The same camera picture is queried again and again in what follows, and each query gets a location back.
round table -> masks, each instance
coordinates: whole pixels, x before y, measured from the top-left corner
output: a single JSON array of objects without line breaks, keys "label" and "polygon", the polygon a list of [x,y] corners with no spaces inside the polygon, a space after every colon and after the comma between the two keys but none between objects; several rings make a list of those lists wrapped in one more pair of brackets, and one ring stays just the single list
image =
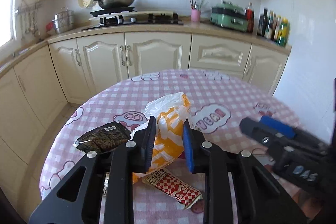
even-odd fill
[{"label": "round table", "polygon": [[[108,122],[119,121],[129,130],[146,122],[143,114],[148,102],[162,96],[184,92],[192,104],[193,122],[205,139],[233,153],[261,148],[244,136],[241,119],[249,116],[260,119],[269,115],[292,126],[299,125],[293,111],[277,99],[235,77],[208,70],[164,70],[144,74],[117,83],[92,97],[64,125],[57,135],[44,163],[40,191],[42,198],[55,187],[84,153],[73,142],[85,132]],[[224,112],[224,117],[213,113]],[[193,187],[204,190],[203,174],[190,174],[185,161],[177,159],[167,166],[174,175]],[[298,188],[283,179],[279,182],[295,194]],[[104,215],[102,201],[101,221]],[[172,197],[141,181],[133,185],[135,223],[202,223],[203,214],[183,210]]]}]

window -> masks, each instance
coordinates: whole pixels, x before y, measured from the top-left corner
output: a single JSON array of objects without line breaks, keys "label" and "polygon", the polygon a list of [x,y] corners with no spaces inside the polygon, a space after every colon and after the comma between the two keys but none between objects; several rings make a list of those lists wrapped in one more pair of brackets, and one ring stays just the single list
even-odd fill
[{"label": "window", "polygon": [[0,0],[2,3],[0,17],[0,46],[12,39],[11,32],[11,13],[12,13],[12,0]]}]

bottle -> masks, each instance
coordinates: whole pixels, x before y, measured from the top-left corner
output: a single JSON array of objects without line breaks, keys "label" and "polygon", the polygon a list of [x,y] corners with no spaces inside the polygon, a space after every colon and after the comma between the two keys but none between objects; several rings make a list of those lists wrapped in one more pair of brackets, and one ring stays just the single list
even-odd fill
[{"label": "bottle", "polygon": [[282,19],[281,24],[280,24],[278,40],[277,40],[277,44],[280,47],[285,47],[286,46],[287,40],[288,40],[288,34],[289,34],[288,19],[284,17]]},{"label": "bottle", "polygon": [[278,40],[278,34],[279,34],[280,24],[281,24],[281,16],[278,16],[277,25],[276,25],[276,27],[274,29],[274,37],[273,37],[273,41],[274,42],[277,42],[277,40]]},{"label": "bottle", "polygon": [[245,10],[245,15],[247,19],[247,32],[253,32],[254,28],[254,11],[252,7],[252,2],[249,3]]},{"label": "bottle", "polygon": [[266,26],[266,29],[265,29],[265,35],[264,35],[264,37],[266,39],[268,39],[268,37],[271,36],[272,28],[273,28],[273,11],[270,11],[270,13],[269,13],[269,21],[267,23],[267,26]]},{"label": "bottle", "polygon": [[258,33],[262,37],[265,36],[267,22],[268,22],[267,8],[264,8],[264,14],[260,16],[259,26],[258,26]]},{"label": "bottle", "polygon": [[274,32],[275,32],[275,28],[277,26],[277,22],[278,22],[278,19],[277,19],[277,15],[274,13],[273,14],[273,24],[272,24],[272,31],[270,33],[270,35],[268,36],[268,39],[272,40],[274,39]]}]

black snack wrapper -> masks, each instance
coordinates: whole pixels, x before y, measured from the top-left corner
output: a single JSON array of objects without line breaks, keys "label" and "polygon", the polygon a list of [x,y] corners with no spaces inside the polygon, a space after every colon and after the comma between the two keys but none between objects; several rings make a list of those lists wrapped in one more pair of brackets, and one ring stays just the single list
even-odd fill
[{"label": "black snack wrapper", "polygon": [[131,132],[122,124],[109,122],[86,132],[73,143],[73,146],[84,153],[92,150],[104,153],[127,142],[131,138],[130,136]]}]

orange and white plastic bag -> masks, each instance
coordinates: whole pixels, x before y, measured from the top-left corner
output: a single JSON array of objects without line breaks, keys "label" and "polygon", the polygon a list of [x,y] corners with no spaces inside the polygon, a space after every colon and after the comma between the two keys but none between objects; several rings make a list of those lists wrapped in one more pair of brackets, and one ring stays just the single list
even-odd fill
[{"label": "orange and white plastic bag", "polygon": [[[191,123],[190,106],[187,96],[182,92],[163,96],[146,105],[146,118],[154,116],[157,123],[152,164],[147,174],[172,163],[184,151],[183,124],[187,118]],[[136,131],[147,128],[147,125],[148,122],[133,130],[131,138]],[[133,173],[133,183],[147,174]]]}]

